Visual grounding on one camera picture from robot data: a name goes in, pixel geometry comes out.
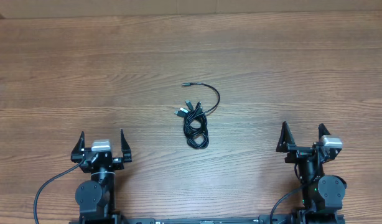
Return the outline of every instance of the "tabletop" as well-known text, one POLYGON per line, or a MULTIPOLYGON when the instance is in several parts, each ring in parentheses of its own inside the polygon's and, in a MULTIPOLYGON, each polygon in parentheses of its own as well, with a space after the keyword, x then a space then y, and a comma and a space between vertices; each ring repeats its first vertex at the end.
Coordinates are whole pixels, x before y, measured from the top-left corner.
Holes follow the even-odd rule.
MULTIPOLYGON (((127 217, 269 214, 299 186, 275 151, 287 121, 300 146, 324 123, 343 150, 324 165, 347 183, 348 223, 382 223, 382 11, 0 20, 0 223, 34 223, 39 187, 86 146, 120 130, 133 162, 117 171, 127 217), (210 144, 189 147, 184 100, 218 108, 210 144)), ((48 185, 41 223, 78 217, 75 170, 48 185)), ((276 213, 301 205, 301 195, 276 213)))

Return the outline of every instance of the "wooden surface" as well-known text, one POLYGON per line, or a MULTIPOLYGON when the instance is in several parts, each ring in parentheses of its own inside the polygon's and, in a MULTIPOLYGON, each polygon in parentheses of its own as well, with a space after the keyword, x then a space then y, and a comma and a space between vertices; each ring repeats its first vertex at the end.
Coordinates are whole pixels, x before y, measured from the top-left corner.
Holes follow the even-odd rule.
POLYGON ((0 0, 0 18, 382 10, 382 0, 0 0))
MULTIPOLYGON (((348 182, 348 223, 382 223, 382 11, 0 20, 0 223, 33 223, 38 188, 86 145, 125 130, 117 173, 127 217, 254 217, 297 187, 275 152, 281 123, 298 145, 319 123, 344 148, 325 173, 348 182), (222 101, 210 145, 188 147, 184 100, 222 101)), ((41 223, 78 216, 81 170, 40 196, 41 223)), ((297 195, 278 213, 300 205, 297 195)))

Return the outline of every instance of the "wooden table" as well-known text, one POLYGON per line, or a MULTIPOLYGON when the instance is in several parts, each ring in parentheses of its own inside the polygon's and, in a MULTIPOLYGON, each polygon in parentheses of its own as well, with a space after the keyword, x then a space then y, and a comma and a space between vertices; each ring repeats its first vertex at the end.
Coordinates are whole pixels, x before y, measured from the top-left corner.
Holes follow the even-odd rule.
MULTIPOLYGON (((127 217, 255 217, 296 188, 275 152, 281 123, 310 146, 317 125, 343 151, 325 173, 348 182, 348 223, 382 223, 382 11, 0 20, 0 223, 34 223, 33 201, 86 146, 125 130, 117 172, 127 217), (210 145, 185 142, 184 100, 217 98, 210 145)), ((76 170, 42 192, 41 223, 78 217, 76 170)), ((277 213, 301 204, 296 195, 277 213)))

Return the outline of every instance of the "bundled black cable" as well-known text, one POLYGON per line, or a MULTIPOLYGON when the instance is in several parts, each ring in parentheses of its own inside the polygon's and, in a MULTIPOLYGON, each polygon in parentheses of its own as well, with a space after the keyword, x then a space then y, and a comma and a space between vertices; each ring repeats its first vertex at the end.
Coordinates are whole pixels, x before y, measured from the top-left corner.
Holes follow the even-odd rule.
POLYGON ((204 148, 208 147, 208 145, 209 145, 209 134, 208 134, 208 128, 207 128, 208 120, 207 120, 206 114, 213 111, 218 106, 218 104, 220 102, 220 94, 216 90, 216 88, 214 88, 210 85, 204 84, 204 83, 183 83, 182 84, 182 86, 191 86, 191 85, 207 86, 207 87, 211 88, 212 90, 214 90, 218 96, 218 101, 217 101, 216 105, 207 111, 204 111, 204 112, 202 111, 203 108, 202 108, 200 101, 197 103, 197 105, 194 109, 191 102, 189 100, 186 100, 185 104, 188 106, 189 110, 186 110, 184 108, 180 108, 180 110, 174 112, 174 114, 176 114, 177 116, 181 116, 184 118, 183 130, 184 130, 184 135, 187 138, 187 144, 189 146, 193 147, 194 149, 204 149, 204 148), (201 126, 199 128, 195 128, 195 127, 191 126, 191 123, 194 120, 199 121, 199 123, 201 124, 201 126), (203 136, 203 141, 201 143, 197 143, 195 141, 195 138, 197 136, 203 136))

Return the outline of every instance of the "wood grain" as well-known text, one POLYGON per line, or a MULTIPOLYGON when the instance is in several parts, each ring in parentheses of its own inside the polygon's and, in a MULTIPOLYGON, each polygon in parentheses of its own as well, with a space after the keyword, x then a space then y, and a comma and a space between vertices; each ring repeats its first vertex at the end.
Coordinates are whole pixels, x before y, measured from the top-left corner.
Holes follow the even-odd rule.
MULTIPOLYGON (((325 165, 348 182, 348 223, 382 223, 382 11, 0 20, 0 223, 33 223, 38 188, 86 145, 123 128, 134 162, 118 172, 127 217, 253 217, 298 186, 276 153, 317 125, 344 141, 325 165), (221 93, 211 143, 189 148, 184 100, 221 93)), ((41 223, 76 219, 76 170, 40 196, 41 223)), ((300 205, 300 195, 278 208, 300 205)))

